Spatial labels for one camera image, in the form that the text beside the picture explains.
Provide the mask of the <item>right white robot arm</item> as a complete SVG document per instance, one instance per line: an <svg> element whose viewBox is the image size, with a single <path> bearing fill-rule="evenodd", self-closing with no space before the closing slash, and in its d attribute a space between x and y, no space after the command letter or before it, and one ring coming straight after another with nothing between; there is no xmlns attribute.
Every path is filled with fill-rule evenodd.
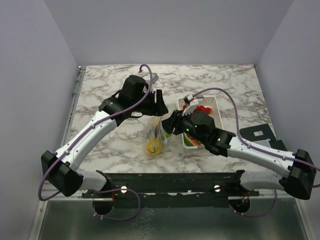
<svg viewBox="0 0 320 240"><path fill-rule="evenodd" d="M236 196L247 190L270 189L285 191L301 200L311 198L317 170L305 150L290 152L244 140L216 127L214 119L204 111L183 115L181 110L174 110L162 121L162 127L168 134L187 134L213 155L245 160L273 172L261 176L243 173L241 178L229 184L230 191Z"/></svg>

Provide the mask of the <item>white plastic basket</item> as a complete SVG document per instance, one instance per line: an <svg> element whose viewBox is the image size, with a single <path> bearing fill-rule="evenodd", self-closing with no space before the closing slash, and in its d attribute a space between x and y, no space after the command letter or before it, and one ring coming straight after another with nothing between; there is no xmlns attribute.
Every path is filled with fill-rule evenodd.
<svg viewBox="0 0 320 240"><path fill-rule="evenodd" d="M223 129L223 123L220 115L220 110L217 104L216 97L213 95L200 95L197 98L198 106L194 112L205 112L209 117L213 118L216 128ZM188 124L182 123L178 126L182 130L182 143L185 149L204 149L205 146L193 137L188 135Z"/></svg>

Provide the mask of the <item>black foam pad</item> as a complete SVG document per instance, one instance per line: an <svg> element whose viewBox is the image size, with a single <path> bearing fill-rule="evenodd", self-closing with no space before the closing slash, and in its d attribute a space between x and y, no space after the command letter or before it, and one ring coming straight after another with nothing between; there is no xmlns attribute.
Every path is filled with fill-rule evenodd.
<svg viewBox="0 0 320 240"><path fill-rule="evenodd" d="M272 149L287 151L282 140L278 140L269 124L260 124L251 127L241 128L240 135L245 140L260 144Z"/></svg>

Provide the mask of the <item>watermelon slice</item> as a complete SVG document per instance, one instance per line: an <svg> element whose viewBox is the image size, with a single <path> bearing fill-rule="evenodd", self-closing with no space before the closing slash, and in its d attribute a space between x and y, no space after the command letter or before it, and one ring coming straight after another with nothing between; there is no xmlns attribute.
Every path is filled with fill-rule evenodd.
<svg viewBox="0 0 320 240"><path fill-rule="evenodd" d="M195 140L194 138L190 137L189 135L187 135L185 133L183 133L183 144L185 147L192 147L192 148L193 147L197 148L197 147L203 146L199 141Z"/></svg>

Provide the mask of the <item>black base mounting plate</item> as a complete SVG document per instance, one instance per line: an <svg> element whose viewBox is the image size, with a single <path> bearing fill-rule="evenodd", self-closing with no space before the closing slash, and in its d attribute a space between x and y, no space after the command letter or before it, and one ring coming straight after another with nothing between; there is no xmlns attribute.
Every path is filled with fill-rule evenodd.
<svg viewBox="0 0 320 240"><path fill-rule="evenodd" d="M105 173L102 190L127 187L138 194L143 208L227 208L229 197L259 195L241 186L243 173Z"/></svg>

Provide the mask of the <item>red strawberry pile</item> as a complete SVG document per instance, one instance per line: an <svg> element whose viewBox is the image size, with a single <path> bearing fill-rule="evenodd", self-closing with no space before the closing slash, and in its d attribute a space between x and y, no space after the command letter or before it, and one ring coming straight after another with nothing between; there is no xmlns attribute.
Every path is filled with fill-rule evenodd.
<svg viewBox="0 0 320 240"><path fill-rule="evenodd" d="M206 114L210 114L212 109L203 105L187 106L186 104L182 107L183 114L191 114L193 112L204 111Z"/></svg>

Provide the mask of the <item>clear zip top bag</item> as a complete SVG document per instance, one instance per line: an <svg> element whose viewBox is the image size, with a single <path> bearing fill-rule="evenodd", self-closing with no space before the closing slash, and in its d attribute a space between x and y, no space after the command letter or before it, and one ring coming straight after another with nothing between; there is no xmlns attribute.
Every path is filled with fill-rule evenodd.
<svg viewBox="0 0 320 240"><path fill-rule="evenodd" d="M167 144L163 142L164 134L166 134L166 132L164 131L162 126L162 118L160 116L152 116L146 122L143 130L143 137L144 137L143 147L145 152L147 153L146 145L150 140L160 141L162 143L162 148L163 148L163 145Z"/></svg>

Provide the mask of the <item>yellow bell pepper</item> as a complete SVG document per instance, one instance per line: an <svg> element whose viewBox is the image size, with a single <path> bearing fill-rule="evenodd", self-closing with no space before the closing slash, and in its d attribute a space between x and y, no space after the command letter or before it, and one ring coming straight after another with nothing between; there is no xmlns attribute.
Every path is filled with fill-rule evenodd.
<svg viewBox="0 0 320 240"><path fill-rule="evenodd" d="M159 140L150 140L146 144L146 151L150 156L157 156L162 152L162 146Z"/></svg>

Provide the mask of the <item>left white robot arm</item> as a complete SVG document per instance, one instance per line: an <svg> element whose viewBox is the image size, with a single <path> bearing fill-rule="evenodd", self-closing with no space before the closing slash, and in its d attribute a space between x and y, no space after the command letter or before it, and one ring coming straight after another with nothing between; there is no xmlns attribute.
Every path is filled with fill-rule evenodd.
<svg viewBox="0 0 320 240"><path fill-rule="evenodd" d="M47 150L42 154L44 179L66 197L78 190L93 190L97 196L106 197L111 186L102 173L79 171L84 158L106 135L130 119L132 113L161 117L168 112L162 90L152 90L144 78L130 75L122 89L103 100L92 119L72 140L54 153Z"/></svg>

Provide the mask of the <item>green lime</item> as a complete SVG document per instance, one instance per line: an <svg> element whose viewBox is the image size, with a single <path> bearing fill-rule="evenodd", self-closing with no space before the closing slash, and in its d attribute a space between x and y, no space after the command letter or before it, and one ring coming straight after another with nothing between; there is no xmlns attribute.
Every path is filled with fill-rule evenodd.
<svg viewBox="0 0 320 240"><path fill-rule="evenodd" d="M172 136L171 134L165 133L163 137L163 142L166 144L168 140L171 138L171 136Z"/></svg>

